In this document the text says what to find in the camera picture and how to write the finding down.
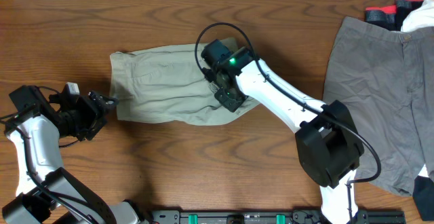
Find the light khaki green shorts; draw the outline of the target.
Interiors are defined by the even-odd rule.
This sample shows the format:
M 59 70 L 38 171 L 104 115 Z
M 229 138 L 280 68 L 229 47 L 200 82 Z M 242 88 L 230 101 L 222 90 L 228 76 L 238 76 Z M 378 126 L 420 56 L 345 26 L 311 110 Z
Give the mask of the light khaki green shorts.
M 217 86 L 199 70 L 204 44 L 167 45 L 115 52 L 110 95 L 118 99 L 117 118 L 159 124 L 180 121 L 194 126 L 228 124 L 259 103 L 248 98 L 235 112 L 214 97 Z

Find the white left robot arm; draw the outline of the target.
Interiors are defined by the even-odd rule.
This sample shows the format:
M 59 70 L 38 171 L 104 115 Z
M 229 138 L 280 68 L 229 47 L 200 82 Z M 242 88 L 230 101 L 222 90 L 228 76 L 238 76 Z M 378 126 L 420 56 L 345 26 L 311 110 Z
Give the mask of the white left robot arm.
M 7 223 L 44 223 L 60 206 L 67 212 L 58 223 L 145 223 L 129 200 L 109 206 L 65 169 L 60 153 L 61 138 L 92 140 L 117 106 L 116 98 L 95 91 L 83 96 L 75 83 L 49 96 L 39 86 L 21 86 L 9 97 L 17 111 L 1 123 L 16 147 L 19 183 L 15 199 L 2 209 Z

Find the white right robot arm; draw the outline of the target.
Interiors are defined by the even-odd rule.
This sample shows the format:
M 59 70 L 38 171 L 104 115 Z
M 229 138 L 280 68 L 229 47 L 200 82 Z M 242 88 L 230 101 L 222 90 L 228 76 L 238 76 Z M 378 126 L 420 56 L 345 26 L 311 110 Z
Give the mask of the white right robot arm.
M 303 94 L 247 48 L 232 52 L 216 39 L 204 47 L 201 58 L 208 65 L 205 77 L 217 85 L 214 96 L 224 108 L 234 112 L 253 98 L 294 133 L 300 165 L 320 186 L 324 218 L 354 223 L 358 207 L 350 182 L 364 148 L 347 107 Z

